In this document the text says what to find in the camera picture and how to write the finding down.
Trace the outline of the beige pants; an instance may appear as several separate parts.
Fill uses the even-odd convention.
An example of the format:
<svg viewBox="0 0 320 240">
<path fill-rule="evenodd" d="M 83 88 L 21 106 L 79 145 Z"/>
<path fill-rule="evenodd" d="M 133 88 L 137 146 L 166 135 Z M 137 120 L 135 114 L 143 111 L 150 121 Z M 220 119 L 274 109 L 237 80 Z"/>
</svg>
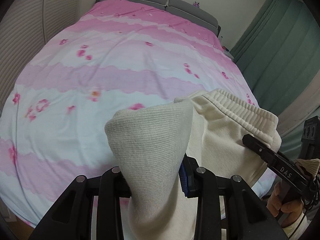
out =
<svg viewBox="0 0 320 240">
<path fill-rule="evenodd" d="M 188 198 L 189 172 L 239 175 L 264 196 L 274 174 L 246 148 L 249 134 L 277 151 L 278 117 L 221 89 L 165 105 L 118 111 L 105 125 L 109 147 L 131 198 L 129 227 L 136 239 L 193 239 L 197 198 Z"/>
</svg>

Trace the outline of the pink floral bed cover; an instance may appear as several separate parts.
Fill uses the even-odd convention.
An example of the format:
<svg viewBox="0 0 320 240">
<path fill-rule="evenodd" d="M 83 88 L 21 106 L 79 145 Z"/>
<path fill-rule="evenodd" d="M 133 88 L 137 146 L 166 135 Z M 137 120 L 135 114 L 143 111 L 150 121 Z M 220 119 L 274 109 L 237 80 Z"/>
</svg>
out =
<svg viewBox="0 0 320 240">
<path fill-rule="evenodd" d="M 140 3 L 97 3 L 27 63 L 5 101 L 1 200 L 36 226 L 76 176 L 115 165 L 104 126 L 117 111 L 217 88 L 258 104 L 210 30 Z"/>
</svg>

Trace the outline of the green curtain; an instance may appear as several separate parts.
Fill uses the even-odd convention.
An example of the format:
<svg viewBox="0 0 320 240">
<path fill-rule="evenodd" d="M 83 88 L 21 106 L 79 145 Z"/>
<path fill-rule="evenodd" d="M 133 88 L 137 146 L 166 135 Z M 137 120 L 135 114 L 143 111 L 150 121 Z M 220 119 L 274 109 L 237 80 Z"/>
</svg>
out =
<svg viewBox="0 0 320 240">
<path fill-rule="evenodd" d="M 301 0 L 266 0 L 231 51 L 259 106 L 278 116 L 296 159 L 304 121 L 319 115 L 319 25 Z"/>
</svg>

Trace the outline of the beige ribbed wardrobe door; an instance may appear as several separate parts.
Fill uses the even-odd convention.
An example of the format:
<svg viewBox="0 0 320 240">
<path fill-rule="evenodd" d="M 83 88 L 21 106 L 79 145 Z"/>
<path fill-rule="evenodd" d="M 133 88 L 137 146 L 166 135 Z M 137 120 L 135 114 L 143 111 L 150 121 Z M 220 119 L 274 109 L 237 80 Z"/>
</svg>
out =
<svg viewBox="0 0 320 240">
<path fill-rule="evenodd" d="M 14 0 L 1 19 L 1 103 L 25 65 L 78 19 L 79 0 Z"/>
</svg>

